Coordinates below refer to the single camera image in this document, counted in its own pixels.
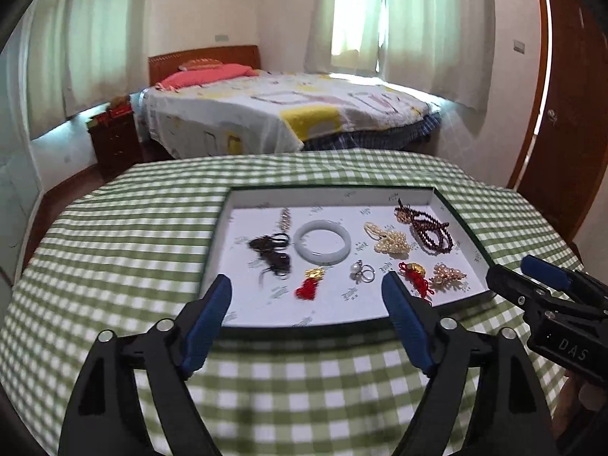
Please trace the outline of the right human hand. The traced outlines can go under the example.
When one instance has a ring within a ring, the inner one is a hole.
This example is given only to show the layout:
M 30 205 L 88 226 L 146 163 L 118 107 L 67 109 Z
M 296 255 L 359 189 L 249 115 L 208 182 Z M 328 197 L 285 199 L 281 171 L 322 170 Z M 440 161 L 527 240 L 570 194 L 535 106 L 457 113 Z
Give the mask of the right human hand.
M 553 411 L 553 435 L 557 439 L 562 435 L 574 416 L 583 408 L 599 412 L 607 402 L 607 392 L 572 373 L 565 372 L 566 382 L 557 397 Z

